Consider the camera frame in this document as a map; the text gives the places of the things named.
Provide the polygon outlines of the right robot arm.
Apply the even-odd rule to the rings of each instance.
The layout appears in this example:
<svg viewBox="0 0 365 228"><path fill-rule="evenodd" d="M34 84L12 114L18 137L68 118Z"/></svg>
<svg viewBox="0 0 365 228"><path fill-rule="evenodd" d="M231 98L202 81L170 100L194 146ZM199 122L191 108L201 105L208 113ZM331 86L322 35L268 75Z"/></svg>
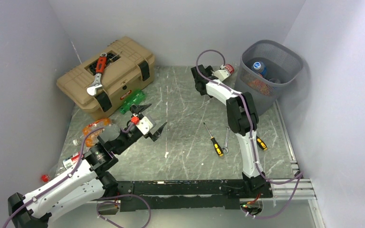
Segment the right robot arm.
<svg viewBox="0 0 365 228"><path fill-rule="evenodd" d="M257 114L253 97L249 92L239 92L224 84L224 80L234 73L230 64L214 70L203 65L191 68L195 89L201 95L208 95L220 101L226 107L230 130L236 135L242 155L241 191L248 197L272 198L271 183L264 178L263 168L258 160Z"/></svg>

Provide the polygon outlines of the large orange label bottle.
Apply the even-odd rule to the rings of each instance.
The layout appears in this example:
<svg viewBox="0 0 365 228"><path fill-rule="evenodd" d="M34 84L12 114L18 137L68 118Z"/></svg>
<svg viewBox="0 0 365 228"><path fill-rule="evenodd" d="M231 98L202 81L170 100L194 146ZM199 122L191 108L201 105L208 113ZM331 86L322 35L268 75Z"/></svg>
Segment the large orange label bottle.
<svg viewBox="0 0 365 228"><path fill-rule="evenodd" d="M273 94L273 88L258 79L248 82L248 86L263 96L271 97Z"/></svg>

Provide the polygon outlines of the green plastic bottle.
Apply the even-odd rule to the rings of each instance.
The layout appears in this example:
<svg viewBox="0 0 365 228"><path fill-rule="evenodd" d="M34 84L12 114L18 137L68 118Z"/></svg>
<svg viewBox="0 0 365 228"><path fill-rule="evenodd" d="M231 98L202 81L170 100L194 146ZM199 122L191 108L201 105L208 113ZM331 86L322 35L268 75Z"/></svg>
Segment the green plastic bottle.
<svg viewBox="0 0 365 228"><path fill-rule="evenodd" d="M136 90L133 93L131 93L123 103L123 105L120 107L120 113L125 114L130 110L130 107L132 105L138 105L140 104L144 99L146 98L146 95L141 90Z"/></svg>

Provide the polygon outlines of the small red cap bottle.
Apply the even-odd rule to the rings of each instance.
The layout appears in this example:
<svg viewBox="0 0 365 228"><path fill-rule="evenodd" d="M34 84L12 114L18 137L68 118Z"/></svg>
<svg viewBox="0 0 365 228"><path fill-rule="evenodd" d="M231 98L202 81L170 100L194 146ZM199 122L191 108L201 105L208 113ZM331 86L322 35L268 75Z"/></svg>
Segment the small red cap bottle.
<svg viewBox="0 0 365 228"><path fill-rule="evenodd" d="M53 166L46 174L43 174L40 179L43 183L47 183L60 174L64 173L66 171L66 168L63 165L55 165Z"/></svg>

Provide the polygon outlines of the blue label water bottle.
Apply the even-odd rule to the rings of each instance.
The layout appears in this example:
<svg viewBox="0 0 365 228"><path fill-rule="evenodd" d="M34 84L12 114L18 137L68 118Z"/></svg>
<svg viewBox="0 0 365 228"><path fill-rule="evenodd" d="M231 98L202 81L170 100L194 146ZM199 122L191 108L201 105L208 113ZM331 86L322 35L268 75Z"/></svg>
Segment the blue label water bottle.
<svg viewBox="0 0 365 228"><path fill-rule="evenodd" d="M252 70L261 75L263 78L265 78L267 75L267 68L262 61L254 62L252 65Z"/></svg>

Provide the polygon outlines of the clear bottle red cap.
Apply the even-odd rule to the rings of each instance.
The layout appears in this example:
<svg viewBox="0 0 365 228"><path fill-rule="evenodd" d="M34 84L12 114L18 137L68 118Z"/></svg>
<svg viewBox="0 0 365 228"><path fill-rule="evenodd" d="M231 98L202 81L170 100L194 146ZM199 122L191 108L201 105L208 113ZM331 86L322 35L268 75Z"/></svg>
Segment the clear bottle red cap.
<svg viewBox="0 0 365 228"><path fill-rule="evenodd" d="M232 65L230 65L230 64L226 64L225 66L224 66L224 69L226 69L231 75L234 73L234 71L235 71L235 69L234 69L234 67L232 66Z"/></svg>

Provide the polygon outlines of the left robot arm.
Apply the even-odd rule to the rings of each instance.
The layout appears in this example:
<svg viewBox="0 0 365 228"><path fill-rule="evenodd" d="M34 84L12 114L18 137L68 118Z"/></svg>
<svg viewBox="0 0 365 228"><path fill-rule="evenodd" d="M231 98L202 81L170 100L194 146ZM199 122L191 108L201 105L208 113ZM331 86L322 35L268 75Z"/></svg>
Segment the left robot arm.
<svg viewBox="0 0 365 228"><path fill-rule="evenodd" d="M46 228L50 222L91 200L112 199L120 190L109 172L117 156L140 138L156 141L166 124L154 133L156 122L143 114L149 105L130 107L131 119L125 128L116 124L98 128L98 142L90 149L79 150L77 162L45 185L27 194L8 198L9 217L3 227L13 222L17 228Z"/></svg>

